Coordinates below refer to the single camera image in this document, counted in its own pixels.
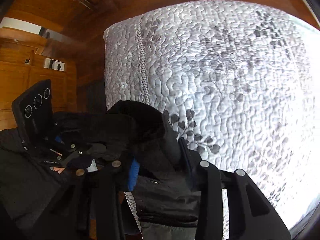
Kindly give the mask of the person's left hand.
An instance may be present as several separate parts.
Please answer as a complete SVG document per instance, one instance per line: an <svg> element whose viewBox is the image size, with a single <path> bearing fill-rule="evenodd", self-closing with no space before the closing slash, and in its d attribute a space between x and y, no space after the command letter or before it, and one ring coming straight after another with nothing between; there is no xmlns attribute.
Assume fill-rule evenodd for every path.
<svg viewBox="0 0 320 240"><path fill-rule="evenodd" d="M63 167L50 167L50 169L58 174L61 174L65 170Z"/></svg>

